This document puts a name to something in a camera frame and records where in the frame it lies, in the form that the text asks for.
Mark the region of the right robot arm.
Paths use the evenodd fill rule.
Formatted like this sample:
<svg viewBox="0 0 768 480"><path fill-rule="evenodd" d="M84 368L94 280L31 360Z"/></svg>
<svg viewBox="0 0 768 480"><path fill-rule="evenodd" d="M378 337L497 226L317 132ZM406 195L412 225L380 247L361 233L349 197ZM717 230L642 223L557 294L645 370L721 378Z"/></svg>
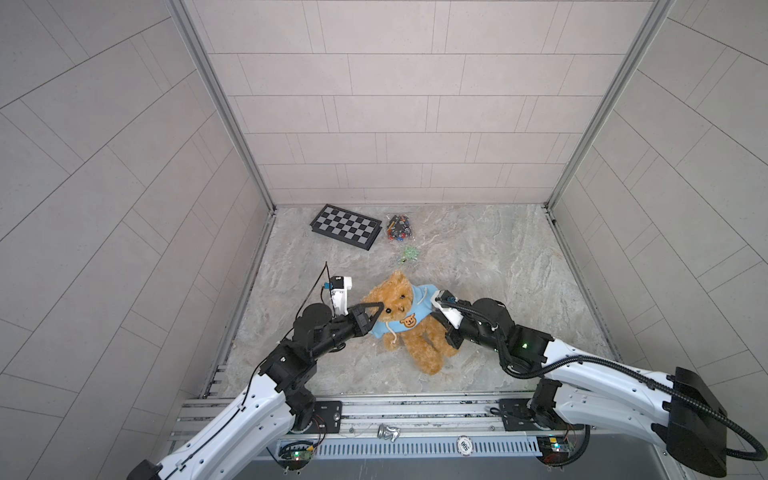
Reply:
<svg viewBox="0 0 768 480"><path fill-rule="evenodd" d="M663 446L698 473L726 476L727 412L698 373L653 372L585 353L515 323L497 300L470 303L440 290L431 304L450 346L485 346L505 374L539 381L529 403L539 425L607 428Z"/></svg>

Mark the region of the light blue bear hoodie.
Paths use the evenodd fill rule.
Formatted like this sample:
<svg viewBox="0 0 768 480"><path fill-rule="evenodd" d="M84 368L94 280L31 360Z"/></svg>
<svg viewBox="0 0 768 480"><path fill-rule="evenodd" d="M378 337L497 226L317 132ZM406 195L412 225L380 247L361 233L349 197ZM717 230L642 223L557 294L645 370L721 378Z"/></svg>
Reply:
<svg viewBox="0 0 768 480"><path fill-rule="evenodd" d="M435 285L426 284L411 286L410 293L402 293L396 287L394 298L385 304L384 311L378 318L371 334L382 338L386 334L404 333L414 329L432 313L431 296L438 291Z"/></svg>

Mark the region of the brown teddy bear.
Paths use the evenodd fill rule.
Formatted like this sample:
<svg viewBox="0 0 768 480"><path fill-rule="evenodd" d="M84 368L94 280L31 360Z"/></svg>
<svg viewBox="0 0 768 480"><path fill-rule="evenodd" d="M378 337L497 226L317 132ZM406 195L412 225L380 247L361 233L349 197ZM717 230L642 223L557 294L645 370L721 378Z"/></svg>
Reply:
<svg viewBox="0 0 768 480"><path fill-rule="evenodd" d="M437 292L436 286L414 285L402 271L395 271L363 298L364 303L384 305L371 334L388 350L403 345L427 375L439 373L444 359L459 352L448 343L446 328L433 315L431 300Z"/></svg>

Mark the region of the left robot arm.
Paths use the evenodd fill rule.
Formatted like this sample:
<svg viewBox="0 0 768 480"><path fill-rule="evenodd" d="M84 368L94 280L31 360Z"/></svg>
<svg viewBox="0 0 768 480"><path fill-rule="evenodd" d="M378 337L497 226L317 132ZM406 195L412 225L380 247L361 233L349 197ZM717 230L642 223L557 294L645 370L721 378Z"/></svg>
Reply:
<svg viewBox="0 0 768 480"><path fill-rule="evenodd" d="M307 306L289 336L257 366L248 386L186 444L155 464L140 462L130 479L233 479L267 446L311 422L315 396L305 387L317 360L368 334L381 302L362 303L334 317L323 303Z"/></svg>

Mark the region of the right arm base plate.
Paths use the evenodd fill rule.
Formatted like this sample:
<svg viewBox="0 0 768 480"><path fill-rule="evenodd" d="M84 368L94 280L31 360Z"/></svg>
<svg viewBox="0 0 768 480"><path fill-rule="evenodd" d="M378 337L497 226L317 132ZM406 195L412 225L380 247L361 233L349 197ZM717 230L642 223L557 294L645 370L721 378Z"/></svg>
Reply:
<svg viewBox="0 0 768 480"><path fill-rule="evenodd" d="M582 424L567 424L553 412L536 412L528 406L528 403L528 399L503 398L499 400L498 406L494 407L493 411L494 415L502 420L505 431L565 431L567 427L576 431L584 429Z"/></svg>

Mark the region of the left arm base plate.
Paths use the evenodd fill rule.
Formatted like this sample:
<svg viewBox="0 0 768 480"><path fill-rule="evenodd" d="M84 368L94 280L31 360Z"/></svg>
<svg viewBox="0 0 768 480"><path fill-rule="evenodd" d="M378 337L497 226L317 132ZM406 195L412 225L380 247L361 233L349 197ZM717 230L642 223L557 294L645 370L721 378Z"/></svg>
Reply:
<svg viewBox="0 0 768 480"><path fill-rule="evenodd" d="M300 428L298 424L291 430L297 435L338 434L341 429L343 403L341 401L317 401L308 423Z"/></svg>

